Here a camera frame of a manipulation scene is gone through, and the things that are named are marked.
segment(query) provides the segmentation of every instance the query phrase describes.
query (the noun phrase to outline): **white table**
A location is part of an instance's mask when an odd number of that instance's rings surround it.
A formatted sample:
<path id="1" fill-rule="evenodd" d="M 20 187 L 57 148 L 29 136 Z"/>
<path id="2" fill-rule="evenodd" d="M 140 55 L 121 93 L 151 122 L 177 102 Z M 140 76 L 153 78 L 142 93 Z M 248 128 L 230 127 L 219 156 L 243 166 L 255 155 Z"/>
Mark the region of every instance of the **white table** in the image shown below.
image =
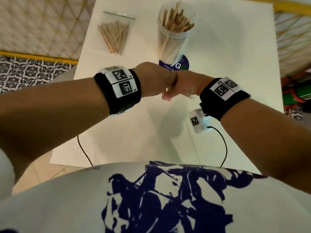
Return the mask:
<path id="1" fill-rule="evenodd" d="M 128 68 L 157 58 L 157 14 L 170 0 L 96 0 L 74 79 L 92 77 L 99 69 L 122 65 Z M 244 0 L 182 0 L 192 3 L 199 18 L 185 54 L 190 70 L 213 77 L 230 77 L 252 98 L 283 110 L 278 54 L 271 4 Z M 122 56 L 107 53 L 97 25 L 103 11 L 136 16 Z M 119 161 L 160 160 L 219 166 L 225 146 L 216 131 L 196 135 L 188 119 L 199 108 L 199 98 L 178 96 L 162 101 L 161 96 L 143 98 L 129 112 L 107 118 L 82 133 L 80 142 L 93 164 Z M 224 131 L 212 125 L 228 145 L 224 167 L 258 172 Z M 53 151 L 51 163 L 90 166 L 77 139 Z"/>

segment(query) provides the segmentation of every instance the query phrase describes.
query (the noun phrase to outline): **bundle of wooden sticks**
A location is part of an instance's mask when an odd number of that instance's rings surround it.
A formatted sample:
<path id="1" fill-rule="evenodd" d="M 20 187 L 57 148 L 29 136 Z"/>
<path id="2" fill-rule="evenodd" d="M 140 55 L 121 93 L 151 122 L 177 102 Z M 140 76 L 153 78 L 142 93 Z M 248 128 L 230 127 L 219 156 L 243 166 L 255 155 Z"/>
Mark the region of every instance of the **bundle of wooden sticks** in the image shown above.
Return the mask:
<path id="1" fill-rule="evenodd" d="M 187 18 L 184 16 L 184 9 L 180 12 L 180 2 L 176 3 L 175 9 L 171 8 L 169 15 L 168 10 L 164 10 L 163 19 L 160 20 L 161 25 L 167 30 L 174 33 L 184 33 L 194 27 L 194 23 L 191 23 L 193 16 Z M 162 31 L 159 32 L 159 55 L 160 60 L 166 64 L 175 63 L 179 52 L 185 43 L 188 35 L 183 38 L 172 38 Z"/>
<path id="2" fill-rule="evenodd" d="M 126 42 L 129 24 L 122 24 L 120 21 L 102 23 L 101 26 L 98 26 L 98 29 L 103 35 L 111 54 L 120 55 Z"/>

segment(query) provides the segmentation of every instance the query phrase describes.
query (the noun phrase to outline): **black wristband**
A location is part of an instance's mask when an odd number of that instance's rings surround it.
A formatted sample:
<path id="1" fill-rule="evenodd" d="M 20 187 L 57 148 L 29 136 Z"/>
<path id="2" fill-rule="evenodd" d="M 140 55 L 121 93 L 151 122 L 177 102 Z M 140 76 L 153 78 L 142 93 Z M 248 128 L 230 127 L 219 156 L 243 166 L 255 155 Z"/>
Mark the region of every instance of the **black wristband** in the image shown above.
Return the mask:
<path id="1" fill-rule="evenodd" d="M 107 77 L 104 74 L 97 73 L 94 76 L 97 85 L 99 86 L 99 88 L 101 89 L 103 94 L 105 95 L 106 101 L 107 101 L 108 106 L 109 106 L 110 114 L 123 113 L 127 109 L 129 109 L 129 108 L 133 107 L 135 104 L 137 104 L 142 97 L 142 90 L 141 90 L 140 81 L 139 81 L 136 73 L 134 72 L 134 70 L 130 69 L 129 71 L 135 80 L 135 83 L 137 86 L 137 91 L 131 92 L 131 93 L 124 95 L 122 97 L 119 97 L 119 98 L 116 97 L 111 83 L 109 82 L 109 80 L 107 79 Z"/>
<path id="2" fill-rule="evenodd" d="M 239 86 L 228 78 L 215 78 L 200 94 L 200 106 L 204 115 L 220 121 L 223 115 L 235 104 L 250 98 Z"/>

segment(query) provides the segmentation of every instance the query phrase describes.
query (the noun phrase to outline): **shirt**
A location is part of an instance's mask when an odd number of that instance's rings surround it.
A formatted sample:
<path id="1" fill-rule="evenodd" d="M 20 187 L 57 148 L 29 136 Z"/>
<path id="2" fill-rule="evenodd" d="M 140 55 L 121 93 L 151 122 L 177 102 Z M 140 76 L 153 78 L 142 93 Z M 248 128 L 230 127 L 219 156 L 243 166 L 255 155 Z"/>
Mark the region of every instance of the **shirt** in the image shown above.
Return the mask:
<path id="1" fill-rule="evenodd" d="M 310 232 L 311 197 L 242 170 L 159 161 L 111 163 L 9 196 L 0 152 L 0 232 Z"/>

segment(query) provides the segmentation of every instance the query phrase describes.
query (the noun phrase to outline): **person's left hand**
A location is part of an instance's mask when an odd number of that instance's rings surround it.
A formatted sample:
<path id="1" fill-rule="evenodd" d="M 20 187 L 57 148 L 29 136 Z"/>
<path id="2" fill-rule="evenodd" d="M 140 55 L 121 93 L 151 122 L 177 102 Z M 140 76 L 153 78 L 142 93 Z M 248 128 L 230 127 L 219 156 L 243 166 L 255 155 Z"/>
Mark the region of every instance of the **person's left hand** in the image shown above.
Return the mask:
<path id="1" fill-rule="evenodd" d="M 176 78 L 176 72 L 157 64 L 144 62 L 133 68 L 139 78 L 142 97 L 156 96 L 169 87 Z"/>

